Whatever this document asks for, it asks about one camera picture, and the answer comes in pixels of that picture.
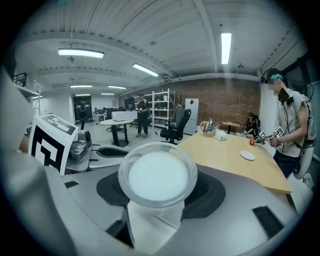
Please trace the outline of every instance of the man standing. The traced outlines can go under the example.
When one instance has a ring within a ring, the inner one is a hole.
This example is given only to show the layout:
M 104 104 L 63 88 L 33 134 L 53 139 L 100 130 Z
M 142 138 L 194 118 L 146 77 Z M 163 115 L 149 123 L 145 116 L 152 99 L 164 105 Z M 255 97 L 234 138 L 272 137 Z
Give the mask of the man standing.
M 277 147 L 273 159 L 288 178 L 294 170 L 299 169 L 300 154 L 308 131 L 307 103 L 299 92 L 287 88 L 282 72 L 275 68 L 262 74 L 261 81 L 268 84 L 268 89 L 273 90 L 274 95 L 280 96 L 283 89 L 289 96 L 278 107 L 278 121 L 283 136 L 270 139 L 271 146 Z
M 148 136 L 148 116 L 149 116 L 149 102 L 145 99 L 143 93 L 138 93 L 140 101 L 136 110 L 138 111 L 138 134 L 136 137 L 141 136 L 141 126 L 143 126 L 144 138 Z

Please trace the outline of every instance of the white refrigerator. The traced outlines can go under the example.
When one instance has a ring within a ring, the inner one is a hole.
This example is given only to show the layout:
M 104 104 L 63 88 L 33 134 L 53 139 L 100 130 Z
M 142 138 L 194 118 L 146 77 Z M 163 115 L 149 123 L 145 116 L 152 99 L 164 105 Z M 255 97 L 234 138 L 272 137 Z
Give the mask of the white refrigerator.
M 191 115 L 186 123 L 183 133 L 193 135 L 197 131 L 198 112 L 199 112 L 199 99 L 198 98 L 186 98 L 185 109 L 191 110 Z

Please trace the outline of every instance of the ceiling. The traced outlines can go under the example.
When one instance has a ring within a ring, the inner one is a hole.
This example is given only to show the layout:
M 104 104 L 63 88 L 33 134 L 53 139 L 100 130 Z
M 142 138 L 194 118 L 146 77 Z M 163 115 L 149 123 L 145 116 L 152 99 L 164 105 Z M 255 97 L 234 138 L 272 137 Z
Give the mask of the ceiling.
M 256 76 L 273 55 L 281 57 L 277 49 L 293 40 L 286 40 L 293 27 L 270 0 L 54 0 L 21 30 L 16 73 L 33 74 L 47 90 L 93 85 L 99 92 L 201 74 Z M 228 65 L 221 65 L 221 33 L 232 33 Z M 105 54 L 58 55 L 71 46 Z

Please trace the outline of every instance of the white liquid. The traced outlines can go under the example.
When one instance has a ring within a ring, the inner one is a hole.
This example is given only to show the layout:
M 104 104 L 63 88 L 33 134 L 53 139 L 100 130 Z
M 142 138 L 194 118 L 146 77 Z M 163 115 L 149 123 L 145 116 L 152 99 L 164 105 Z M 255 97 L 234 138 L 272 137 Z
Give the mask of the white liquid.
M 167 152 L 146 154 L 133 163 L 128 181 L 139 197 L 162 201 L 171 199 L 187 186 L 189 174 L 185 164 Z

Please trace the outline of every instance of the hand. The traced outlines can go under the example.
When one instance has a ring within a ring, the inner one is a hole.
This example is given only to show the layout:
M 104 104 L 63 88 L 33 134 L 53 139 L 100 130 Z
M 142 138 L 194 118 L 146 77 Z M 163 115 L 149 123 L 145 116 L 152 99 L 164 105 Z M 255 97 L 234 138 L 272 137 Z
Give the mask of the hand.
M 277 137 L 272 137 L 272 138 L 270 138 L 270 145 L 271 145 L 271 147 L 276 147 L 276 146 L 278 146 L 280 144 L 280 142 L 279 142 L 279 140 L 278 140 L 278 138 Z

